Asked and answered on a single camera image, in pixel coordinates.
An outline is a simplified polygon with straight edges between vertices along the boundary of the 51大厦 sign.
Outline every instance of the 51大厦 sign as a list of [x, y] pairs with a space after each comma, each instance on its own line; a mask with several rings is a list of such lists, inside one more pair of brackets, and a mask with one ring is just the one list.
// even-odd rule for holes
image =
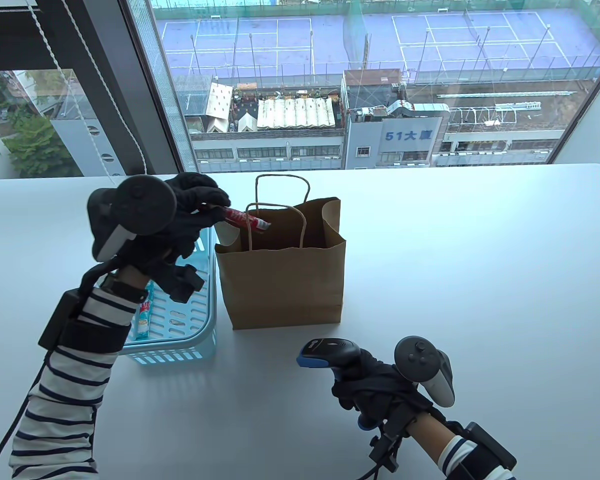
[[379, 152], [428, 152], [440, 127], [439, 116], [387, 118], [382, 121]]

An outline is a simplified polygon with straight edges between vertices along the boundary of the brown paper bag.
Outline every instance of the brown paper bag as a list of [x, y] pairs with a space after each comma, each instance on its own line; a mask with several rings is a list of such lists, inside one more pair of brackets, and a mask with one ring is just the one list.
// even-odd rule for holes
[[[258, 202], [260, 177], [295, 177], [307, 183], [296, 206]], [[309, 182], [293, 174], [256, 178], [256, 202], [247, 212], [271, 226], [264, 232], [216, 224], [215, 246], [224, 304], [234, 330], [339, 323], [346, 241], [339, 234], [341, 201], [307, 201]], [[260, 208], [279, 206], [284, 209]]]

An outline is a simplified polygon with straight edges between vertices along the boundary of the striped sleeve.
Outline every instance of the striped sleeve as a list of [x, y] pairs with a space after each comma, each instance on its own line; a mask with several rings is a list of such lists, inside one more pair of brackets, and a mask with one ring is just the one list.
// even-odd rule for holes
[[[473, 441], [456, 435], [446, 445], [440, 458], [437, 459], [437, 467], [448, 477], [460, 462], [462, 462], [478, 445]], [[510, 470], [502, 466], [494, 468], [484, 480], [516, 480]]]
[[[95, 288], [79, 320], [126, 326], [137, 305]], [[92, 458], [95, 414], [117, 353], [97, 354], [57, 347], [14, 436], [9, 466], [17, 480], [94, 480]]]

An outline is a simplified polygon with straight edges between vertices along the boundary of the white table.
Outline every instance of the white table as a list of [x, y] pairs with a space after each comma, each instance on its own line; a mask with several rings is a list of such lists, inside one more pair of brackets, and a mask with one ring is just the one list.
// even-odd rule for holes
[[[298, 350], [337, 336], [391, 361], [413, 334], [451, 358], [447, 416], [483, 425], [518, 478], [600, 478], [600, 166], [305, 173], [312, 198], [342, 199], [342, 323], [234, 332], [220, 297], [212, 362], [120, 359], [98, 416], [102, 478], [353, 480], [371, 467], [371, 435]], [[255, 174], [215, 178], [234, 206], [254, 198]], [[296, 181], [265, 178], [261, 198], [300, 201]], [[93, 263], [85, 201], [107, 185], [0, 181], [0, 438], [38, 370], [40, 332]], [[382, 478], [442, 477], [412, 440], [398, 461]]]

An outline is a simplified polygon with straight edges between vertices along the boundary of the tennis court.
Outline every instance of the tennis court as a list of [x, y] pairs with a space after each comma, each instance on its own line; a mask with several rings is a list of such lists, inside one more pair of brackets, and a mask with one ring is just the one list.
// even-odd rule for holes
[[[159, 21], [173, 75], [265, 78], [341, 74], [350, 64], [344, 18], [216, 18]], [[600, 67], [600, 42], [571, 9], [366, 14], [367, 68], [426, 73]]]

